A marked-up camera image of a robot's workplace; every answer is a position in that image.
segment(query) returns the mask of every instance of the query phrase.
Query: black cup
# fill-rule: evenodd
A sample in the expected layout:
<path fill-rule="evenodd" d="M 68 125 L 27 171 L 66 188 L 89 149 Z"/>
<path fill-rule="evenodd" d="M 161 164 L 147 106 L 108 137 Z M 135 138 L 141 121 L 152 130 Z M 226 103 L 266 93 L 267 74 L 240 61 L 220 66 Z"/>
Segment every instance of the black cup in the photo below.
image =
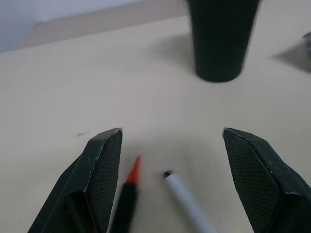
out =
<path fill-rule="evenodd" d="M 241 73 L 260 0 L 188 0 L 196 73 L 227 82 Z"/>

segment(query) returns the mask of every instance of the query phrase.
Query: pencil tip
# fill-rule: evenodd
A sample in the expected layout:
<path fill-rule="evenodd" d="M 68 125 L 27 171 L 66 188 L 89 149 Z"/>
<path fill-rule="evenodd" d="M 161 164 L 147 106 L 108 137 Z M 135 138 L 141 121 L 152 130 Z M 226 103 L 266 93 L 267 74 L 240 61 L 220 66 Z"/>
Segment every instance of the pencil tip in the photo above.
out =
<path fill-rule="evenodd" d="M 131 170 L 130 174 L 128 175 L 126 182 L 138 183 L 139 165 L 140 165 L 140 155 L 137 156 L 134 167 Z"/>

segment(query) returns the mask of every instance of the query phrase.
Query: white wall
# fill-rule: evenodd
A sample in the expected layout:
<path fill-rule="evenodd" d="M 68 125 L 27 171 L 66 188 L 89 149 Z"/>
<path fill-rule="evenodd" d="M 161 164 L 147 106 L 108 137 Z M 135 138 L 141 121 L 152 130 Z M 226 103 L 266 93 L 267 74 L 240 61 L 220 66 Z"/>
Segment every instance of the white wall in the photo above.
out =
<path fill-rule="evenodd" d="M 135 1 L 138 0 L 0 0 L 0 52 L 11 50 L 39 22 Z"/>

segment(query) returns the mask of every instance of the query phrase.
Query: black pencil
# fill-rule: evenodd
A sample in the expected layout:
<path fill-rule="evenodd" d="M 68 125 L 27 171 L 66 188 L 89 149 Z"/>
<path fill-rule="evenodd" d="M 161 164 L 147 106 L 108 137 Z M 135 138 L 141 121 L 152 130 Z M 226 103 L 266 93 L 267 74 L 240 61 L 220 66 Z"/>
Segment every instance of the black pencil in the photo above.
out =
<path fill-rule="evenodd" d="M 138 198 L 138 172 L 140 156 L 124 183 L 119 197 L 110 233 L 128 233 Z"/>

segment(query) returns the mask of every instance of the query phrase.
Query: table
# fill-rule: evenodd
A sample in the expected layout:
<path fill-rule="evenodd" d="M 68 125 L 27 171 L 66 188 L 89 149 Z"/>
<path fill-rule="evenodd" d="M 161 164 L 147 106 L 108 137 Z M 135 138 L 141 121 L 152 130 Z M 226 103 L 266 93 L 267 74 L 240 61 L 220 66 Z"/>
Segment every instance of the table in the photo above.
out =
<path fill-rule="evenodd" d="M 0 231 L 26 232 L 87 141 L 123 127 L 119 187 L 142 155 L 132 232 L 192 231 L 164 187 L 167 169 L 220 232 L 252 232 L 222 129 L 265 138 L 311 183 L 310 63 L 295 63 L 310 7 L 264 1 L 244 72 L 228 83 L 194 74 L 187 17 L 0 55 Z"/>

